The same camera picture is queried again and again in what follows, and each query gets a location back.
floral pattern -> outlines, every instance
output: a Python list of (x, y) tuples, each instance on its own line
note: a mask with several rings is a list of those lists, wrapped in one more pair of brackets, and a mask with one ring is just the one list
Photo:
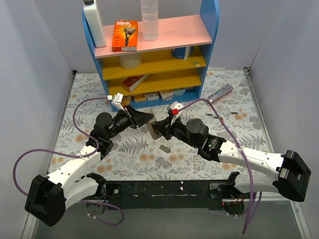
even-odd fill
[[(208, 70), (201, 96), (206, 98), (226, 83), (230, 83), (234, 90), (214, 102), (217, 111), (243, 146), (269, 151), (243, 71)], [(88, 137), (75, 129), (73, 111), (82, 100), (101, 96), (105, 96), (105, 92), (97, 73), (76, 74), (56, 142), (56, 151), (76, 154), (82, 149)], [(166, 107), (152, 107), (157, 120), (167, 116)], [(76, 122), (84, 131), (90, 132), (96, 116), (102, 112), (115, 115), (108, 101), (89, 101), (79, 108)], [(211, 134), (233, 141), (218, 119), (205, 115), (211, 112), (208, 105), (199, 102), (186, 109), (181, 120), (186, 123), (191, 118), (201, 118)], [(246, 171), (235, 164), (206, 161), (197, 155), (197, 150), (174, 137), (170, 141), (163, 137), (153, 140), (145, 125), (138, 129), (128, 128), (112, 141), (114, 147), (111, 152), (89, 169), (89, 172), (101, 174), (106, 180), (226, 179), (231, 171)], [(161, 144), (169, 147), (170, 153), (160, 150)], [(70, 158), (54, 155), (49, 172), (58, 169), (68, 160)]]

yellow shelf board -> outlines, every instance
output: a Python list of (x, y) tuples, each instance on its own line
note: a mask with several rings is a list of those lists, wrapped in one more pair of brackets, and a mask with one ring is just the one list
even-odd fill
[(170, 49), (143, 52), (141, 54), (142, 64), (132, 70), (126, 70), (120, 67), (118, 56), (103, 58), (103, 79), (111, 80), (206, 66), (206, 62), (198, 46), (194, 47), (193, 55), (185, 60), (173, 57), (170, 53)]
[(122, 93), (124, 96), (133, 96), (148, 92), (166, 91), (201, 85), (196, 69), (153, 74), (141, 83), (132, 93), (125, 90), (122, 86), (122, 82), (125, 81), (125, 79), (126, 78), (121, 78), (108, 81), (110, 95)]

shelf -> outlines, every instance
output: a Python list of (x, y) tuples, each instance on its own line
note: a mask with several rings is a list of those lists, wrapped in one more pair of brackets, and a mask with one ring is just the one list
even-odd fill
[(130, 105), (134, 109), (139, 109), (139, 108), (152, 107), (152, 106), (168, 105), (168, 104), (173, 103), (174, 101), (185, 102), (185, 101), (193, 101), (193, 100), (196, 100), (196, 99), (198, 99), (198, 96), (197, 96), (197, 94), (194, 91), (190, 91), (190, 92), (186, 91), (181, 96), (174, 96), (174, 98), (172, 100), (170, 100), (170, 101), (162, 101), (162, 99), (159, 98), (156, 101), (145, 101), (145, 102), (136, 103), (134, 101), (134, 99), (132, 99)]
[(104, 58), (103, 79), (110, 80), (204, 66), (206, 66), (206, 62), (198, 46), (194, 47), (193, 55), (185, 60), (173, 57), (170, 50), (166, 49), (142, 53), (142, 64), (132, 70), (125, 70), (120, 67), (119, 58), (117, 56)]
[(124, 96), (130, 96), (201, 85), (196, 69), (153, 74), (132, 93), (125, 90), (122, 86), (122, 82), (125, 81), (125, 79), (126, 78), (109, 80), (107, 82), (109, 84), (109, 94), (115, 95), (116, 93), (122, 93)]
[(112, 38), (114, 25), (104, 26), (108, 45), (95, 48), (95, 57), (111, 57), (136, 52), (158, 51), (184, 46), (211, 44), (212, 40), (199, 15), (181, 16), (159, 19), (159, 37), (155, 41), (146, 41), (143, 38), (143, 23), (139, 21), (137, 51), (113, 52)]

gray floor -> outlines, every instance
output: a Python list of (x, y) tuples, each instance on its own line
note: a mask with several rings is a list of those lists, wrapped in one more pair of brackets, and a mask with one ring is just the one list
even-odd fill
[[(242, 235), (244, 217), (215, 215), (206, 209), (134, 209), (124, 210), (125, 220), (116, 227), (87, 216), (85, 204), (69, 208), (61, 221), (48, 227), (39, 220), (34, 239), (212, 239), (270, 238), (299, 239), (293, 211), (288, 201), (262, 202), (248, 231)], [(115, 222), (116, 211), (106, 211), (104, 219)]]

black bottle cap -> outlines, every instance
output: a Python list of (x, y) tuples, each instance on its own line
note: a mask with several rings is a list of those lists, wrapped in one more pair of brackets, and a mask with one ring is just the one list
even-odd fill
[(85, 5), (92, 5), (94, 3), (94, 0), (83, 0)]

